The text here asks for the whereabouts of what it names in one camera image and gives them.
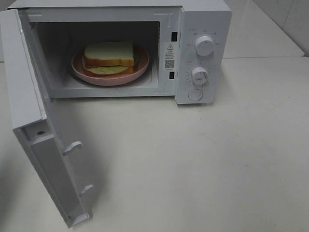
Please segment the round white door button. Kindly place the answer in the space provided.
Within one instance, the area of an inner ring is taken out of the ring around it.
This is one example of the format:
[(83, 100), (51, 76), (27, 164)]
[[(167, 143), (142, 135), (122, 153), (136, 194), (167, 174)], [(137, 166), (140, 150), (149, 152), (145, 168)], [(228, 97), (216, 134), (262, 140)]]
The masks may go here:
[(203, 98), (203, 92), (200, 89), (193, 89), (189, 92), (188, 97), (192, 101), (199, 101)]

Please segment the pink round plate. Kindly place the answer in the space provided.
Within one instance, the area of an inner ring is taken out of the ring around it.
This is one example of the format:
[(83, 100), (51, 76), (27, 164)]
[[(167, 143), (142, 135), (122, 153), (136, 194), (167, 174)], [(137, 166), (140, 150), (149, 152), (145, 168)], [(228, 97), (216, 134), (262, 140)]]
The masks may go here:
[(135, 81), (147, 70), (150, 57), (147, 51), (137, 47), (137, 63), (134, 67), (129, 67), (122, 73), (115, 74), (96, 74), (84, 67), (83, 50), (79, 51), (71, 60), (71, 67), (75, 76), (79, 79), (96, 86), (119, 86)]

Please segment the white bread sandwich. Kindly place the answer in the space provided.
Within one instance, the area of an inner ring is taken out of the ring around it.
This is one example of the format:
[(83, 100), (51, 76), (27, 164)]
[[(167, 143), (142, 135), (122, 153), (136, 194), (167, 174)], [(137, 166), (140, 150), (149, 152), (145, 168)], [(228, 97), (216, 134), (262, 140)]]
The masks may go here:
[(131, 74), (137, 62), (132, 42), (92, 43), (82, 55), (83, 71), (89, 76)]

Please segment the white microwave door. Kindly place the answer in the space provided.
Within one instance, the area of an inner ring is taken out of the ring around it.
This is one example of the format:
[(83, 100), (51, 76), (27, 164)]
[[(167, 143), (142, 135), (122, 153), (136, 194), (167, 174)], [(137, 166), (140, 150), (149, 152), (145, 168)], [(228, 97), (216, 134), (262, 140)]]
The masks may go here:
[(90, 218), (69, 156), (83, 147), (62, 139), (45, 79), (46, 60), (24, 10), (0, 14), (13, 132), (68, 227)]

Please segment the glass microwave turntable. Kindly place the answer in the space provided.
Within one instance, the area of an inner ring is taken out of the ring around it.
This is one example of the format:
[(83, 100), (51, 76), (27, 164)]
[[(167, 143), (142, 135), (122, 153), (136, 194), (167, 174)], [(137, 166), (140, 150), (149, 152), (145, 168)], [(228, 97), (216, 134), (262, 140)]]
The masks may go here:
[(77, 57), (71, 61), (71, 68), (74, 73), (74, 76), (81, 79), (84, 82), (93, 84), (96, 86), (120, 86), (120, 85), (139, 85), (139, 84), (148, 84), (152, 81), (152, 72), (151, 68), (146, 66), (146, 64), (138, 64), (137, 70), (134, 73), (122, 73), (122, 74), (113, 74), (106, 76), (88, 76), (83, 71), (82, 58)]

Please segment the lower white timer knob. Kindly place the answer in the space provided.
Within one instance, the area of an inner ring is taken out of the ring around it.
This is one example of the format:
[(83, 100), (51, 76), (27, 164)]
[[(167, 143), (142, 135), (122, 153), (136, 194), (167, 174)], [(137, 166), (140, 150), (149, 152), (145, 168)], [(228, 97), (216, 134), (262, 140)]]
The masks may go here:
[(197, 67), (191, 72), (192, 81), (196, 85), (203, 85), (208, 82), (209, 76), (205, 68)]

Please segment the white microwave oven body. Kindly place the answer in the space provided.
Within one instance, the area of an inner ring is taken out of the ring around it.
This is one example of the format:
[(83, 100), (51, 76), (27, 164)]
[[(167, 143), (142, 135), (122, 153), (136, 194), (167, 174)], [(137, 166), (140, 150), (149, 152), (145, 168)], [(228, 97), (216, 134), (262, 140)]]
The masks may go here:
[[(173, 96), (177, 104), (214, 99), (232, 16), (222, 0), (17, 0), (10, 9), (26, 11), (36, 25), (50, 98)], [(194, 45), (202, 35), (214, 40), (214, 51), (206, 57)], [(132, 41), (146, 49), (152, 81), (104, 87), (75, 77), (72, 57), (104, 41)], [(208, 72), (203, 85), (192, 81), (197, 67)], [(203, 92), (201, 100), (189, 99), (193, 89)]]

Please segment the upper white power knob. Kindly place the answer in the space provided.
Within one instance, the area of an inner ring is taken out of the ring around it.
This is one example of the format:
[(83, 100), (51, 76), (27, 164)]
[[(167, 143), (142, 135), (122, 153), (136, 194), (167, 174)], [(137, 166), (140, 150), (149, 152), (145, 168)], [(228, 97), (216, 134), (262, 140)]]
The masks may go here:
[(196, 53), (202, 57), (206, 57), (214, 51), (214, 40), (209, 35), (202, 35), (198, 37), (194, 45)]

